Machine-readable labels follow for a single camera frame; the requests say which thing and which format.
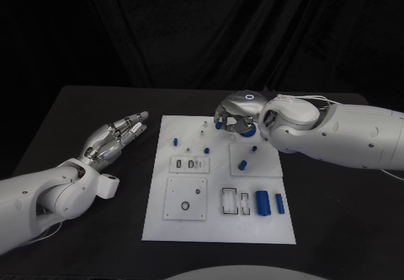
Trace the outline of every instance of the table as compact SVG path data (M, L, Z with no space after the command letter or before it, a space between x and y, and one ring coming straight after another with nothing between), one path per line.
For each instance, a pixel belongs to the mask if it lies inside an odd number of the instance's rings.
M205 267L254 264L331 279L404 278L403 182L302 154L280 154L297 245L140 241L162 115L212 116L231 92L62 89L15 175L77 157L92 131L124 116L147 110L149 128L104 170L120 178L116 197L97 198L55 236L0 256L0 275L160 279ZM277 93L263 94L270 99ZM367 104L357 94L325 96Z

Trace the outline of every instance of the black curtain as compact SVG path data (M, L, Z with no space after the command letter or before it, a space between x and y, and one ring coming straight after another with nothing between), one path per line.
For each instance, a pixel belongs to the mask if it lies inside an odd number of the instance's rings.
M267 85L404 110L403 14L403 0L3 0L4 176L65 85Z

